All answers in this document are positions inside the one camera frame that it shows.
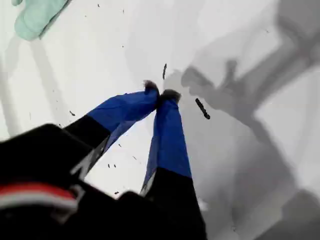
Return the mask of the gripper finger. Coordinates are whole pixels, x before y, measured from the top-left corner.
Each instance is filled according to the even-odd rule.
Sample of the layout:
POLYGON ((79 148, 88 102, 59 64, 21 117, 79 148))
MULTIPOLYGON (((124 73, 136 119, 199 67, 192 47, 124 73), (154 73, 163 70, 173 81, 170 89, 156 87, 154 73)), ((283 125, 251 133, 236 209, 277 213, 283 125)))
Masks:
POLYGON ((70 171, 83 179, 99 158, 136 122, 157 106, 160 93, 156 84, 144 82, 144 90, 111 97, 64 129, 91 147, 88 156, 70 171))
POLYGON ((166 89, 159 97, 142 193, 153 208, 164 240, 205 240, 178 103, 166 89))

